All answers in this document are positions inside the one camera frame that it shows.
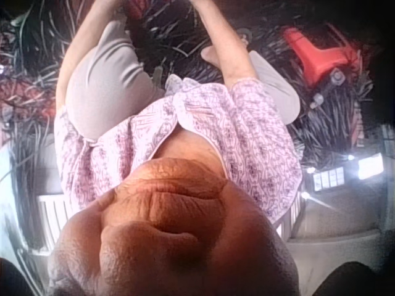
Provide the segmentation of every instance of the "bright light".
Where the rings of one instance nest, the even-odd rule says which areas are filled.
[[[307,168],[307,173],[308,174],[312,174],[315,172],[315,168],[311,167],[311,168]]]
[[[301,196],[303,199],[309,199],[311,197],[311,195],[306,191],[302,192]]]
[[[361,180],[378,175],[384,171],[383,157],[381,156],[381,153],[361,159],[358,161],[358,164],[358,177]]]

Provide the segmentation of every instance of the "person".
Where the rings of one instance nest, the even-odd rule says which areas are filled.
[[[155,87],[114,19],[121,0],[96,0],[68,48],[55,137],[79,212],[49,259],[49,294],[299,294],[272,226],[302,178],[281,120],[298,101],[212,0],[191,2],[224,84],[170,75]]]

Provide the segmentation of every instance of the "red machine part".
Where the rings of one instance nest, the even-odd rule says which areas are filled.
[[[356,50],[337,29],[328,26],[343,46],[318,49],[297,28],[287,28],[283,33],[284,39],[302,61],[304,78],[309,87],[314,87],[324,74],[335,67],[350,65],[354,71],[360,70],[360,57]]]

